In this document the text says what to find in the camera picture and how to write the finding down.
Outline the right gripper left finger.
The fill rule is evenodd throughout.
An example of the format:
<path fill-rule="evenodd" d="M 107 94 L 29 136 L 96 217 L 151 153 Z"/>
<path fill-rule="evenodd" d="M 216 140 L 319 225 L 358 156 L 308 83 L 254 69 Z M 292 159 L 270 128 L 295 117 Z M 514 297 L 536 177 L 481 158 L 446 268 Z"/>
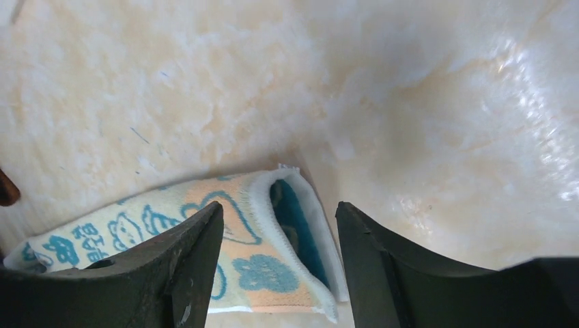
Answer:
<path fill-rule="evenodd" d="M 203 327 L 223 239 L 223 207 L 86 269 L 1 270 L 2 327 Z"/>

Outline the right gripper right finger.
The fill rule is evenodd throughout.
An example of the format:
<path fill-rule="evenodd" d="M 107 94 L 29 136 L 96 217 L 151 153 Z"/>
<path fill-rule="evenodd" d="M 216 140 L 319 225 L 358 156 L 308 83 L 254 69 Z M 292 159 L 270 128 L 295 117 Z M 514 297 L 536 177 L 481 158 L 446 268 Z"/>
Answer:
<path fill-rule="evenodd" d="M 356 327 L 577 327 L 578 259 L 498 271 L 437 254 L 349 202 L 335 217 Z"/>

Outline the brown towel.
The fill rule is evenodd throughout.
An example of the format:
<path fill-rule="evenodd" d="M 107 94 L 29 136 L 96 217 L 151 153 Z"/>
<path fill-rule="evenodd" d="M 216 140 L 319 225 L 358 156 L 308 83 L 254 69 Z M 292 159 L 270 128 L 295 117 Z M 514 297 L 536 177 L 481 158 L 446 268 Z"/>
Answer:
<path fill-rule="evenodd" d="M 1 206 L 8 207 L 19 201 L 21 194 L 18 187 L 10 178 L 1 170 Z"/>

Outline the teal rabbit pattern towel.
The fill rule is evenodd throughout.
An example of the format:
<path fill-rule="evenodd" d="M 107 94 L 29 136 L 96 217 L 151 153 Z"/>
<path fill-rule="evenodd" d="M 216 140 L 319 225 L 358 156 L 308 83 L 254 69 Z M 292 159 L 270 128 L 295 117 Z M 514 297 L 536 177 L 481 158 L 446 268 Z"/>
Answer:
<path fill-rule="evenodd" d="M 210 313 L 319 313 L 336 323 L 349 299 L 322 205 L 297 167 L 192 180 L 130 196 L 24 240 L 9 269 L 46 272 L 89 265 L 223 207 L 223 242 Z"/>

